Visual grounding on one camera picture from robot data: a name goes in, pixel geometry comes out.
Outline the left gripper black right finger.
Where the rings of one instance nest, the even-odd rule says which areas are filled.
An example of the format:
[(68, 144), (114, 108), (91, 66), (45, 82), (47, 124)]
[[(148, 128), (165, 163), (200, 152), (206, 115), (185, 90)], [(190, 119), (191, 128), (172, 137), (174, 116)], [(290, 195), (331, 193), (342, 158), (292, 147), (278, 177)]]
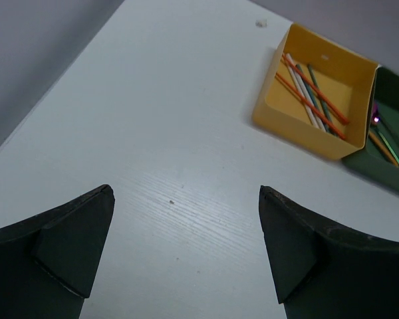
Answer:
[(269, 186), (259, 217), (288, 318), (399, 318), (399, 242), (319, 215)]

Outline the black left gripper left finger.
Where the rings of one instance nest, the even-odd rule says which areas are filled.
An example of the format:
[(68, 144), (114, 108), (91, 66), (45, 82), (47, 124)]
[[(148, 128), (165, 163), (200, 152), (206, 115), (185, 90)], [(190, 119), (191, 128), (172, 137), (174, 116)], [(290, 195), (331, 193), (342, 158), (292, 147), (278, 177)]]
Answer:
[(114, 192), (101, 185), (0, 228), (0, 318), (78, 318), (113, 211)]

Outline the orange chopstick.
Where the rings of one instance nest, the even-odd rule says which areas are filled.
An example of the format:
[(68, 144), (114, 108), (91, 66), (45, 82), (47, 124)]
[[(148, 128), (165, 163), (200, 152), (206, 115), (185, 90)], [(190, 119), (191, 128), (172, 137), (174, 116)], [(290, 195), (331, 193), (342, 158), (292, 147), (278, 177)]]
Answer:
[(293, 70), (299, 74), (299, 76), (316, 92), (316, 95), (319, 95), (323, 98), (323, 100), (327, 103), (328, 107), (333, 111), (333, 113), (339, 118), (340, 122), (344, 125), (349, 123), (349, 119), (325, 96), (325, 94), (317, 88), (311, 80), (309, 80), (295, 65), (293, 62), (289, 60), (289, 57), (283, 53), (283, 59), (288, 63), (289, 66), (293, 68)]
[(339, 138), (342, 140), (346, 139), (346, 136), (332, 123), (328, 121), (328, 119), (324, 116), (322, 112), (320, 112), (317, 108), (315, 108), (293, 85), (291, 85), (285, 78), (283, 78), (278, 72), (276, 73), (276, 78), (279, 82), (283, 83), (286, 87), (288, 87), (293, 95), (297, 95), (300, 98), (300, 101), (307, 105), (311, 111), (321, 119), (323, 123), (325, 123)]

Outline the iridescent pink spoon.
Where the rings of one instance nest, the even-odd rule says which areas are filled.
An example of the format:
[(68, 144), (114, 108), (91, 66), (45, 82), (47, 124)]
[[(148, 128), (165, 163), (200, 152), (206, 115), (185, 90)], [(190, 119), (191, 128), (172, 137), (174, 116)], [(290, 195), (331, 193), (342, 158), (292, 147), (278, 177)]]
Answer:
[(373, 112), (372, 119), (373, 119), (373, 124), (374, 124), (375, 130), (376, 130), (377, 134), (380, 136), (380, 139), (383, 141), (383, 143), (386, 146), (386, 148), (388, 149), (388, 151), (390, 152), (391, 157), (396, 162), (396, 166), (399, 167), (398, 155), (394, 151), (393, 147), (390, 145), (386, 136), (380, 131), (380, 129), (378, 127), (378, 125), (382, 123), (382, 118), (380, 117), (380, 115), (378, 113), (378, 104), (376, 102), (374, 102), (374, 104), (373, 104), (372, 112)]

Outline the green chopstick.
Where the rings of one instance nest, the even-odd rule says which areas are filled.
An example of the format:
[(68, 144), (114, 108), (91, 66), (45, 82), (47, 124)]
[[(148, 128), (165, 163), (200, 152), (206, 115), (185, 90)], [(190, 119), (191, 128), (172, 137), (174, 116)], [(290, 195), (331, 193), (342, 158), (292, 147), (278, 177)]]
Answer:
[[(295, 65), (302, 73), (303, 70), (301, 68), (300, 64)], [(296, 89), (315, 107), (317, 108), (320, 112), (323, 112), (323, 109), (321, 106), (319, 106), (319, 103), (317, 102), (317, 98), (314, 95), (313, 89), (297, 74), (295, 71), (293, 72), (293, 75), (295, 77), (295, 86)], [(321, 121), (319, 117), (317, 117), (311, 109), (305, 105), (307, 115), (309, 117), (309, 120), (311, 121), (311, 124), (316, 127), (321, 129), (322, 131), (325, 131), (327, 133), (330, 133), (327, 131), (326, 124)]]
[[(318, 82), (316, 80), (315, 73), (314, 73), (312, 65), (308, 64), (307, 68), (308, 68), (309, 74), (311, 76), (311, 79), (313, 81), (313, 84), (318, 88), (319, 85), (318, 85)], [(331, 115), (330, 115), (330, 112), (329, 112), (329, 107), (328, 107), (327, 103), (323, 100), (323, 98), (321, 96), (317, 95), (317, 97), (318, 97), (318, 99), (319, 99), (319, 101), (321, 103), (321, 108), (323, 109), (323, 112), (324, 112), (324, 115), (325, 115), (326, 119), (329, 122), (332, 122)], [(333, 129), (330, 128), (327, 124), (326, 124), (326, 128), (327, 128), (328, 132), (330, 132), (332, 135), (334, 135)]]

